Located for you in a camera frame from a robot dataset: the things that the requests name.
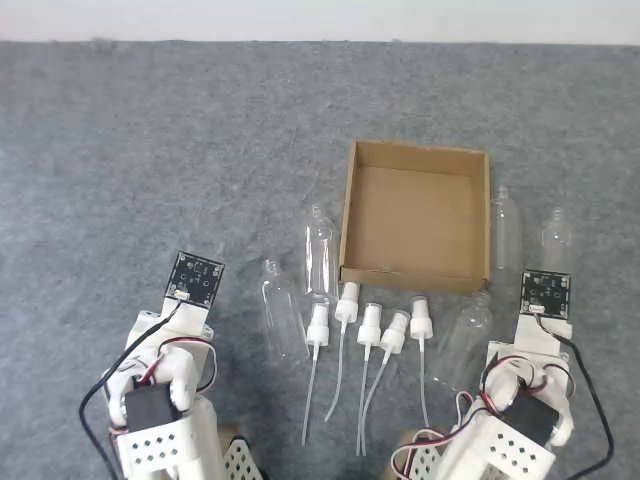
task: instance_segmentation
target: cardboard box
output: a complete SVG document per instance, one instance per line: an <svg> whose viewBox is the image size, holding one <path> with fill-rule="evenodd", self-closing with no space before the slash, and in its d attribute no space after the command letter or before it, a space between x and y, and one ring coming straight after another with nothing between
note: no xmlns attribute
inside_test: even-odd
<svg viewBox="0 0 640 480"><path fill-rule="evenodd" d="M340 240L340 280L472 293L491 274L483 152L357 140Z"/></svg>

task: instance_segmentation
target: clear plastic bottle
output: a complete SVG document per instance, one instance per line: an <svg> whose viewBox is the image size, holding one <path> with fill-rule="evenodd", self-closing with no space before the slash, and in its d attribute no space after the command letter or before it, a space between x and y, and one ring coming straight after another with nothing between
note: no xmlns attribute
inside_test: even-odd
<svg viewBox="0 0 640 480"><path fill-rule="evenodd" d="M522 222L520 209L503 185L493 202L493 262L490 291L496 333L513 338L522 280Z"/></svg>
<svg viewBox="0 0 640 480"><path fill-rule="evenodd" d="M302 316L291 283L277 262L265 260L261 279L265 308L265 337L274 362L292 365L309 358Z"/></svg>
<svg viewBox="0 0 640 480"><path fill-rule="evenodd" d="M556 207L542 227L542 269L573 273L572 244L571 225L564 210Z"/></svg>
<svg viewBox="0 0 640 480"><path fill-rule="evenodd" d="M455 391L475 390L493 325L489 294L474 293L456 318L448 320L449 326L431 355L429 377Z"/></svg>
<svg viewBox="0 0 640 480"><path fill-rule="evenodd" d="M504 185L498 187L498 195L494 202L495 228L495 267L497 272L522 272L522 225L520 210L516 202L509 196L509 189Z"/></svg>
<svg viewBox="0 0 640 480"><path fill-rule="evenodd" d="M329 300L338 297L336 229L318 204L311 207L305 227L305 294Z"/></svg>

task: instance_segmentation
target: red wire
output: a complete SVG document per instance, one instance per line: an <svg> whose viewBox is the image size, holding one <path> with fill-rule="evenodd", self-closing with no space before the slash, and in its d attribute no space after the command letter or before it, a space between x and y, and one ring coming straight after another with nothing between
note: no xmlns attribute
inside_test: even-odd
<svg viewBox="0 0 640 480"><path fill-rule="evenodd" d="M547 376L545 375L542 378L542 383L540 385L538 385L537 387L525 387L522 390L524 391L524 393L526 393L527 395L534 395L536 393L540 393L542 390L544 390L545 388L547 388L547 384L549 382L547 381Z"/></svg>

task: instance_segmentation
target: electrical wire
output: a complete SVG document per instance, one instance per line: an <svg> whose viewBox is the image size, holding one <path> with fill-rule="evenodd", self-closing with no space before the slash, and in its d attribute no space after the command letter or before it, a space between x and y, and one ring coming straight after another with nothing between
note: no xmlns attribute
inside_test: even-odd
<svg viewBox="0 0 640 480"><path fill-rule="evenodd" d="M422 418L424 426L429 426L429 416L427 415L427 398L424 392L424 348L420 351L420 403L422 405Z"/></svg>
<svg viewBox="0 0 640 480"><path fill-rule="evenodd" d="M563 345L566 345L567 347L569 347L573 351L573 355L575 356L576 362L578 363L578 367L580 367L580 371L582 372L582 376L584 377L585 383L587 384L587 388L589 389L589 393L591 394L591 398L593 399L593 403L594 403L594 405L596 407L596 410L598 411L598 416L600 417L600 421L602 422L602 428L604 429L604 433L605 433L605 435L607 437L608 447L607 447L607 453L605 454L605 456L602 459L600 459L597 462L595 462L594 464L588 466L587 468L585 468L583 470L580 470L577 473L574 473L573 475L571 475L570 477L567 478L567 480L576 480L578 478L586 477L590 473L593 473L596 470L599 470L599 469L603 468L607 463L609 463L611 461L611 459L613 458L614 451L615 451L613 433L611 432L611 427L609 426L609 421L607 420L607 415L604 412L604 408L602 407L602 404L600 403L600 398L598 397L598 393L596 392L596 387L595 387L595 385L593 383L593 380L591 379L591 375L589 374L589 372L587 370L587 367L585 366L584 362L582 361L582 355L580 354L580 350L578 349L578 347L571 340L569 340L567 338L564 338L561 335L557 335L557 334L549 331L542 324L542 320L540 319L540 315L535 313L534 317L536 319L536 322L538 322L538 326L542 330L544 330L546 333L548 333L553 338L558 340Z"/></svg>
<svg viewBox="0 0 640 480"><path fill-rule="evenodd" d="M401 472L400 469L398 468L398 466L396 465L395 462L395 457L396 455L398 455L400 452L404 452L404 451L414 451L416 449L419 448L424 448L424 447L439 447L442 445L446 445L447 443L449 443L451 440L453 440L457 435L460 434L460 432L462 432L463 430L465 430L470 424L471 421L474 419L474 417L479 413L479 412L489 412L488 409L486 409L485 407L479 407L477 409L475 409L470 415L469 418L467 418L467 421L464 422L459 429L455 430L454 432L451 432L448 435L443 435L442 437L435 439L435 440L422 440L422 441L414 441L411 443L408 443L406 445L401 445L400 447L396 448L396 450L393 452L393 454L391 455L391 459L390 459L390 466L391 469L393 470L393 473L396 474L399 478L403 479L403 480L410 480L410 478L408 477L408 475L405 475L404 472Z"/></svg>
<svg viewBox="0 0 640 480"><path fill-rule="evenodd" d="M120 356L116 359L116 361L109 368L109 370L107 370L106 373L104 375L102 375L102 377L100 377L100 380L98 380L89 389L89 391L82 398L82 401L80 402L80 406L78 407L78 417L80 418L80 424L82 425L82 428L83 428L84 432L89 437L89 440L91 440L91 443L93 444L94 448L96 449L96 451L100 455L100 458L102 458L102 461L104 462L104 464L105 464L105 466L107 468L107 471L109 473L109 476L111 477L112 480L117 480L118 479L118 475L117 475L116 470L115 470L115 468L113 466L113 463L109 459L109 455L107 454L107 452L104 450L104 448L100 444L100 441L96 437L95 433L93 433L93 430L91 429L91 426L89 425L89 422L87 421L87 417L86 417L86 413L85 413L85 410L87 408L87 404L89 403L91 398L96 394L96 392L98 392L100 389L102 389L102 387L107 383L109 378L111 378L111 376L115 373L115 371L118 369L118 367L122 364L122 362L124 362L127 359L127 357L129 355L131 355L131 353L136 348L138 348L147 338L149 338L151 335L153 335L158 330L160 330L162 327L164 327L167 323L169 323L169 321L173 318L173 316L176 314L176 312L180 308L180 305L182 305L182 301L179 300L178 303L176 304L175 308L171 311L171 313L169 313L169 315L167 315L167 317L164 320L160 320L158 323L156 323L152 327L149 327L131 345L129 345L129 347L127 349L125 349L125 351L122 352L122 354L120 354Z"/></svg>
<svg viewBox="0 0 640 480"><path fill-rule="evenodd" d="M413 436L413 441L417 442L418 438L420 438L421 435L425 435L425 434L429 434L429 435L435 435L438 438L442 438L444 437L444 433L439 432L438 430L434 429L434 428L423 428L418 430L415 435ZM404 474L409 476L409 474L411 473L411 465L413 465L413 460L415 459L416 453L418 453L418 449L414 449L411 450L409 452L409 455L407 457L407 462L406 465L404 467Z"/></svg>
<svg viewBox="0 0 640 480"><path fill-rule="evenodd" d="M336 405L338 405L338 399L340 398L340 385L342 384L342 352L344 351L344 334L347 331L347 325L347 322L342 322L342 328L340 329L340 348L338 352L338 383L336 383L336 392L333 394L331 407L329 407L329 411L324 417L325 423L327 423L331 418L331 415L333 415L333 411L336 409Z"/></svg>
<svg viewBox="0 0 640 480"><path fill-rule="evenodd" d="M562 370L567 375L567 378L569 379L569 382L571 384L571 387L569 389L570 393L567 396L567 398L568 399L572 399L573 396L576 394L576 387L577 387L576 380L575 380L575 378L573 378L573 375L571 375L571 373L569 372L568 369L564 368L562 365L559 365L557 363L547 363L546 365L542 366L543 370L546 370L548 368L557 368L559 370Z"/></svg>
<svg viewBox="0 0 640 480"><path fill-rule="evenodd" d="M358 408L358 438L356 439L356 455L360 455L360 442L362 440L362 411L364 410L364 394L367 385L367 370L369 368L369 360L365 359L364 368L362 369L362 386L360 387L360 407Z"/></svg>
<svg viewBox="0 0 640 480"><path fill-rule="evenodd" d="M362 425L360 428L360 436L361 436L360 445L362 446L363 457L367 456L367 445L366 445L367 412L369 411L369 405L371 404L373 393L376 391L376 388L378 388L378 384L380 383L380 379L382 378L384 369L387 366L387 362L389 361L389 354L390 354L390 351L385 352L384 360L382 360L382 365L380 366L380 370L378 370L378 374L376 375L376 378L373 381L373 385L371 385L371 390L369 390L369 395L367 395L367 401L364 402L364 410L362 411Z"/></svg>
<svg viewBox="0 0 640 480"><path fill-rule="evenodd" d="M462 425L462 410L460 408L460 399L462 397L466 398L469 401L470 406L473 403L473 397L469 392L461 391L456 393L456 413L458 414L458 421L456 422L456 425L458 426L458 428L460 428L460 425Z"/></svg>
<svg viewBox="0 0 640 480"><path fill-rule="evenodd" d="M196 392L203 393L209 390L215 383L216 378L218 377L218 355L216 354L216 349L214 348L214 346L211 345L211 343L207 342L206 340L203 340L202 338L198 338L198 337L173 337L165 340L158 346L158 357L162 355L162 352L161 352L162 347L164 347L165 345L170 345L172 343L195 343L199 345L204 345L209 349L209 351L211 352L211 357L213 359L213 369L212 369L211 377L209 378L209 380L207 380L207 382L204 385L197 387Z"/></svg>
<svg viewBox="0 0 640 480"><path fill-rule="evenodd" d="M316 378L316 367L318 365L318 350L320 344L313 345L313 366L311 367L311 377L309 377L309 390L307 391L307 404L304 407L304 421L302 422L302 446L307 442L307 425L309 423L309 410L311 409L311 394L313 393L313 381Z"/></svg>
<svg viewBox="0 0 640 480"><path fill-rule="evenodd" d="M141 385L146 385L149 382L149 380L153 378L153 374L158 369L158 365L160 365L160 361L162 360L163 356L164 355L162 354L158 355L158 358L156 358L153 361L153 363L147 367L145 372L142 374L142 377L140 377L140 380L138 381L138 383L140 383Z"/></svg>

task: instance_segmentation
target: white spray nozzle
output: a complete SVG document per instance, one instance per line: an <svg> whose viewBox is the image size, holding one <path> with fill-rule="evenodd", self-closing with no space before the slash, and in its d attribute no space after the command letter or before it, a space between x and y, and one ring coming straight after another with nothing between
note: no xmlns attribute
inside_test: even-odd
<svg viewBox="0 0 640 480"><path fill-rule="evenodd" d="M364 309L362 325L358 329L358 343L360 345L380 344L380 317L382 306L378 303L367 303Z"/></svg>
<svg viewBox="0 0 640 480"><path fill-rule="evenodd" d="M411 338L424 340L433 337L433 324L429 316L429 302L426 297L414 297L411 311Z"/></svg>
<svg viewBox="0 0 640 480"><path fill-rule="evenodd" d="M398 354L404 345L404 333L409 325L411 317L403 310L397 310L393 314L391 325L384 331L380 346L389 353Z"/></svg>
<svg viewBox="0 0 640 480"><path fill-rule="evenodd" d="M307 344L329 345L329 304L314 303L311 309L311 322L307 327Z"/></svg>
<svg viewBox="0 0 640 480"><path fill-rule="evenodd" d="M336 320L342 323L353 323L358 318L358 292L360 285L347 282L342 289L342 297L336 305Z"/></svg>

